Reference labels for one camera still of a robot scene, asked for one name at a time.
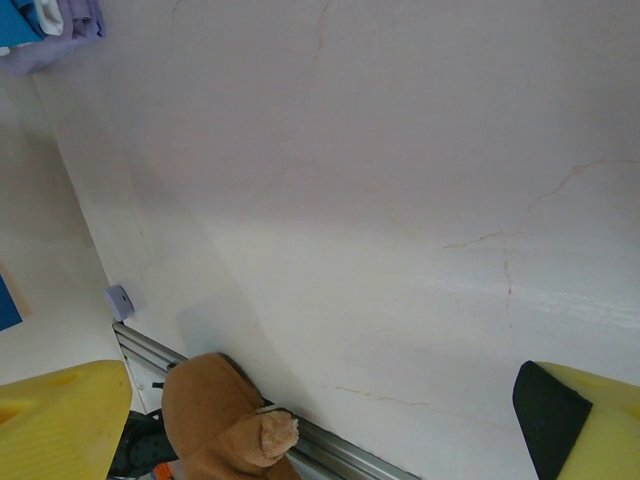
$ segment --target brown stuffed toy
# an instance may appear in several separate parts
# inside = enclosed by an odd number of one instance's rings
[[[298,421],[263,407],[227,357],[210,353],[173,368],[162,412],[186,480],[300,480],[285,456],[298,441]]]

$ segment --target plush toy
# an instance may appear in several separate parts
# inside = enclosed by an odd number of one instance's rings
[[[297,420],[265,412],[258,390],[225,356],[201,355],[174,367],[162,413],[186,480],[300,480],[285,456],[298,440]]]

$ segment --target yellow object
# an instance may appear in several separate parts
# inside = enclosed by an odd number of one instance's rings
[[[640,480],[640,387],[539,365],[593,404],[558,480]]]
[[[0,386],[0,478],[105,480],[130,405],[116,360]]]

